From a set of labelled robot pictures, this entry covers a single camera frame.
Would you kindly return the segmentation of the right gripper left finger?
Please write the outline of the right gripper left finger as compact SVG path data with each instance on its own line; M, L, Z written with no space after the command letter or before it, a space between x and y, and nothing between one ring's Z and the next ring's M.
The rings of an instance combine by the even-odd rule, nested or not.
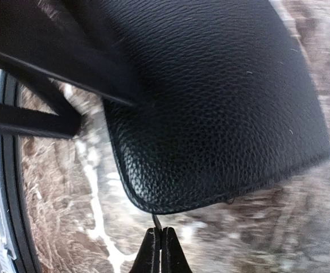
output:
M159 273L160 271L161 232L149 228L143 238L130 273Z

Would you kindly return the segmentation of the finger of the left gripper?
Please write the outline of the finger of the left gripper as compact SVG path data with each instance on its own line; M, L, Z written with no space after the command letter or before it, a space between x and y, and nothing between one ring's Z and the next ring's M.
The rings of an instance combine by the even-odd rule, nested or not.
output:
M0 49L0 68L36 92L48 94L51 79L121 105L137 104L137 81L126 63L88 47Z
M78 133L81 120L77 111L70 115L55 115L0 104L0 135L71 139Z

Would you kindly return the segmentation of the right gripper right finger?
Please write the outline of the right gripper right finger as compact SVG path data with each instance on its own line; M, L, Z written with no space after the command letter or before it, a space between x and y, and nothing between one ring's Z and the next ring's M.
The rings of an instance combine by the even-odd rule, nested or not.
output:
M162 273L192 273L174 228L163 229L161 251Z

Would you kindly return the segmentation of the black zippered tool case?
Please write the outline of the black zippered tool case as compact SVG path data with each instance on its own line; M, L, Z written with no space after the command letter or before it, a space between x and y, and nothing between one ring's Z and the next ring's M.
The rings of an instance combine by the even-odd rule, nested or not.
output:
M173 214L271 187L330 157L299 43L269 1L40 1L99 46L114 34L137 107L104 101L129 200Z

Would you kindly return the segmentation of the black front rail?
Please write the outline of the black front rail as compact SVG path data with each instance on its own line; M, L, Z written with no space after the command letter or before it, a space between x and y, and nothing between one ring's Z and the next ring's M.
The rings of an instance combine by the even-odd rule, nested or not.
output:
M8 224L16 255L14 267L17 272L41 272L26 209L20 138L3 135L1 144L5 205L8 209Z

